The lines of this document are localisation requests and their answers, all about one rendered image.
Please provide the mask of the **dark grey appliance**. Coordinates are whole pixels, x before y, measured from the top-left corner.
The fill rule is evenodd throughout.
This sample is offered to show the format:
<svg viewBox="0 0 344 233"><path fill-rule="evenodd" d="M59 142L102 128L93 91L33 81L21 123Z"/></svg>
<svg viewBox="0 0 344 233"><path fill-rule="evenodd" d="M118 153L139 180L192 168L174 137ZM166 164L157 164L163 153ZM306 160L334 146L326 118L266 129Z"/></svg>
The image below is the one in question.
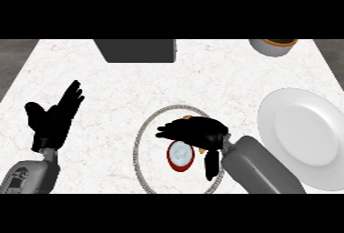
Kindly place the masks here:
<svg viewBox="0 0 344 233"><path fill-rule="evenodd" d="M174 39L96 39L108 63L173 63Z"/></svg>

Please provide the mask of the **red can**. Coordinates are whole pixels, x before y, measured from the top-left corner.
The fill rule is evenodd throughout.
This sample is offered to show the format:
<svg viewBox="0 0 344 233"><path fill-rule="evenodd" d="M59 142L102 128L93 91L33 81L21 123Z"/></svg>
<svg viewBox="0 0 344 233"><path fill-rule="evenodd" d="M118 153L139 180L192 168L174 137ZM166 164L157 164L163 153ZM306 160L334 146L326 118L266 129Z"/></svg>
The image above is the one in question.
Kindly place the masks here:
<svg viewBox="0 0 344 233"><path fill-rule="evenodd" d="M195 155L194 146L188 145L183 141L171 142L167 149L167 160L176 172L188 171L195 160Z"/></svg>

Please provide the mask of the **white plate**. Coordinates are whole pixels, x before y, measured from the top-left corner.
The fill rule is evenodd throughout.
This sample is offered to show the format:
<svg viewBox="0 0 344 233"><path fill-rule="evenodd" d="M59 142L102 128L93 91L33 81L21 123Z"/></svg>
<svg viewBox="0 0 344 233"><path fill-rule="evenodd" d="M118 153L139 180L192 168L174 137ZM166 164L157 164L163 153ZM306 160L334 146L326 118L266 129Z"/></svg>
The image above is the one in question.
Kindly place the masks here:
<svg viewBox="0 0 344 233"><path fill-rule="evenodd" d="M297 178L313 188L344 189L344 113L298 88L282 88L261 101L261 141Z"/></svg>

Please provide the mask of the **white pot with orange rim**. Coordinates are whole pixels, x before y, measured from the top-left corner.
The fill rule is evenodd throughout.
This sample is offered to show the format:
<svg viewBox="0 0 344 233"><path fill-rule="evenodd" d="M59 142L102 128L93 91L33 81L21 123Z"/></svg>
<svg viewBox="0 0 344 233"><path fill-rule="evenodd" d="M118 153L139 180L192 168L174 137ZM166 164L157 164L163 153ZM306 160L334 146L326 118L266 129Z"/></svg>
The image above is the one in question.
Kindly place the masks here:
<svg viewBox="0 0 344 233"><path fill-rule="evenodd" d="M290 53L297 39L291 39L290 43L276 42L270 39L250 39L248 42L259 53L266 56L279 57Z"/></svg>

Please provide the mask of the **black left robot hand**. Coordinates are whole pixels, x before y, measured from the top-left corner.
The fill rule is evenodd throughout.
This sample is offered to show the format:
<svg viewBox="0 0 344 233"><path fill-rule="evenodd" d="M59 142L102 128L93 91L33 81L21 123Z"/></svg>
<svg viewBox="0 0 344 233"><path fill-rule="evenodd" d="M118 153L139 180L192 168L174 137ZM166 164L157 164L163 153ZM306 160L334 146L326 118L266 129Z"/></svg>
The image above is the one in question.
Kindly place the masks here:
<svg viewBox="0 0 344 233"><path fill-rule="evenodd" d="M28 102L24 106L28 116L28 126L34 130L34 141L31 150L40 152L44 148L58 150L65 144L71 121L78 112L84 100L81 83L74 80L59 103L44 110L36 102Z"/></svg>

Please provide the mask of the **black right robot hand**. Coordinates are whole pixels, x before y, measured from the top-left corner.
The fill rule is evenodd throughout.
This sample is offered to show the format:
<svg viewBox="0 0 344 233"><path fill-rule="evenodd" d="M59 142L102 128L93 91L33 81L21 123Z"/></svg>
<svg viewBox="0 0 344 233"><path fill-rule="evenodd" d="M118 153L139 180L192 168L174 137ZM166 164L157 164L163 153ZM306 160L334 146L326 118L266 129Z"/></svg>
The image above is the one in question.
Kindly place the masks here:
<svg viewBox="0 0 344 233"><path fill-rule="evenodd" d="M219 150L223 148L223 138L229 128L213 118L194 116L176 119L157 128L157 137L182 141L207 151L204 157L205 177L211 181L219 173Z"/></svg>

